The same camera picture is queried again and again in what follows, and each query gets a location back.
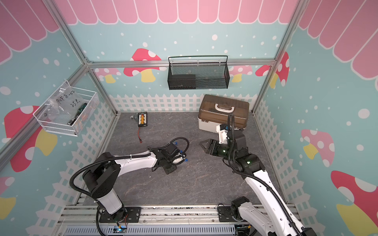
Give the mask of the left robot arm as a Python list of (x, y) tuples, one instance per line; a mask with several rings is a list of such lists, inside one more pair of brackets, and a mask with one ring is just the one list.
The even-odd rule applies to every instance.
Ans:
[(104, 152), (95, 162), (74, 173), (69, 185), (73, 190), (91, 197), (108, 214), (124, 213), (126, 212), (124, 204), (114, 190), (117, 178), (136, 170), (147, 168), (156, 170), (160, 167), (168, 175), (185, 162), (189, 146), (188, 139), (178, 137), (164, 146), (148, 147), (141, 153), (112, 155)]

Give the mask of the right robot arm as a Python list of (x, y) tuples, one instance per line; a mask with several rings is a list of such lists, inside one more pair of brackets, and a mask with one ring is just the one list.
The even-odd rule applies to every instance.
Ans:
[(219, 140), (206, 141), (204, 151), (222, 158), (233, 173), (241, 176), (266, 210), (263, 214), (246, 197), (240, 197), (230, 206), (234, 220), (247, 221), (263, 236), (316, 235), (295, 217), (272, 184), (260, 158), (249, 152), (243, 130), (236, 129), (233, 113), (228, 115), (226, 124), (218, 126), (218, 134)]

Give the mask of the brown lid storage box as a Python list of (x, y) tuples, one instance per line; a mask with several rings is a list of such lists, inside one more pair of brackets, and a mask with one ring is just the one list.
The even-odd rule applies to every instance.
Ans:
[(227, 124), (228, 116), (233, 114), (235, 128), (245, 129), (249, 111), (246, 101), (206, 94), (199, 108), (198, 126), (200, 130), (217, 133), (216, 127)]

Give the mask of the black board yellow connectors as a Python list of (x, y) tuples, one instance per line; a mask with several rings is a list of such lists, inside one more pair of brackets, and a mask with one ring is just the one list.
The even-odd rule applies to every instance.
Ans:
[(148, 125), (147, 122), (148, 113), (147, 112), (139, 112), (138, 113), (138, 127), (145, 127)]

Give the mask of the black box in basket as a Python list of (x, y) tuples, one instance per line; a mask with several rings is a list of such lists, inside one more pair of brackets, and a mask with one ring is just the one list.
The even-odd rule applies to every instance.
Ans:
[(196, 76), (193, 74), (177, 74), (168, 76), (170, 90), (196, 89)]

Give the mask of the green tool in basket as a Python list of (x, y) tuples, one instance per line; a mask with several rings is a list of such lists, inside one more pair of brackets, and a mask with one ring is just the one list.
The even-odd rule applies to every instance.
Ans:
[(87, 106), (87, 103), (83, 103), (82, 106), (77, 110), (75, 116), (68, 122), (68, 125), (69, 126), (73, 126), (73, 124), (75, 123), (75, 121), (79, 118), (79, 116), (81, 115), (81, 113), (85, 110)]

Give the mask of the clear plastic bag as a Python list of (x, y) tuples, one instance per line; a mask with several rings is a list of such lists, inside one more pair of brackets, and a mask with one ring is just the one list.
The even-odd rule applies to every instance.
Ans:
[(69, 119), (69, 122), (83, 103), (86, 103), (84, 98), (65, 81), (47, 99), (43, 116), (46, 117), (48, 121), (55, 121), (59, 116), (65, 116)]

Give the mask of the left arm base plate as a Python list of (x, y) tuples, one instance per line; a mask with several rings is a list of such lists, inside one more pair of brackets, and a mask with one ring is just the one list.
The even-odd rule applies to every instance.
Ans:
[(141, 216), (141, 207), (127, 206), (122, 207), (114, 214), (102, 210), (99, 217), (100, 223), (138, 223)]

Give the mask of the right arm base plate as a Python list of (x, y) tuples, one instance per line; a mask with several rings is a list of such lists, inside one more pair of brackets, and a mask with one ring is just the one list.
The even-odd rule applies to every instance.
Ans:
[(233, 218), (233, 214), (230, 206), (220, 204), (217, 206), (219, 222), (236, 222)]

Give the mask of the black mesh wall basket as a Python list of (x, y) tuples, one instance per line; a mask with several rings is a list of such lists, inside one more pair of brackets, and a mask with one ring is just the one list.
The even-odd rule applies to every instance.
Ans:
[(193, 74), (196, 89), (227, 89), (230, 81), (228, 56), (169, 57), (169, 75)]

